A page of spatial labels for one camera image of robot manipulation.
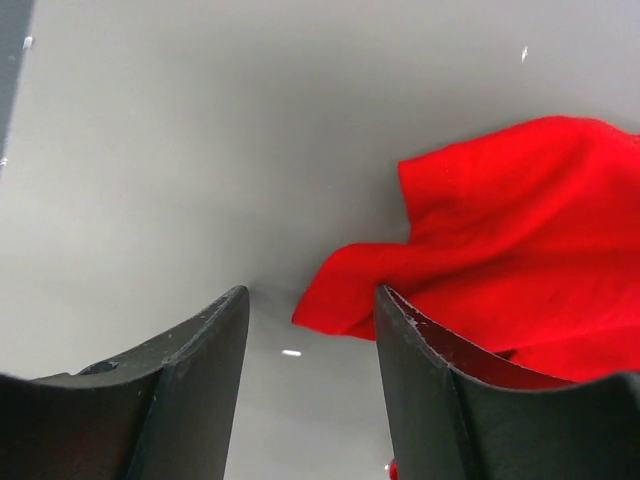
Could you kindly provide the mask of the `red t shirt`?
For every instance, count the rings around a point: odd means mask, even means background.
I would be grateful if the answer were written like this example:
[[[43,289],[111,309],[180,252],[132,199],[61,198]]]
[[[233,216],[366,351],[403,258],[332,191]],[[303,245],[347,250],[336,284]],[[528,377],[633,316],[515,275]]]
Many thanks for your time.
[[[639,138],[531,120],[406,160],[408,241],[333,253],[295,325],[376,343],[386,286],[518,366],[571,382],[639,377]]]

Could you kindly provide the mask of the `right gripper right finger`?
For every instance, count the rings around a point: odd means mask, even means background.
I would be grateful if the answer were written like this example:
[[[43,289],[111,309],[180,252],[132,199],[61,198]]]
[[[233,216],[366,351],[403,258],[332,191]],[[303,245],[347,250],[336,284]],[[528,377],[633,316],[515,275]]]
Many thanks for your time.
[[[401,479],[635,479],[639,377],[571,382],[433,322],[389,287],[376,345]]]

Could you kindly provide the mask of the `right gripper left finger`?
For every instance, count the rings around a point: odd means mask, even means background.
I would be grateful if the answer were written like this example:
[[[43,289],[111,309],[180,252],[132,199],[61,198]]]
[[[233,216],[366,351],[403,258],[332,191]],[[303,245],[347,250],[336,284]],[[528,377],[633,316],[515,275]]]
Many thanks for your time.
[[[77,374],[1,378],[5,479],[220,479],[249,326],[236,286]]]

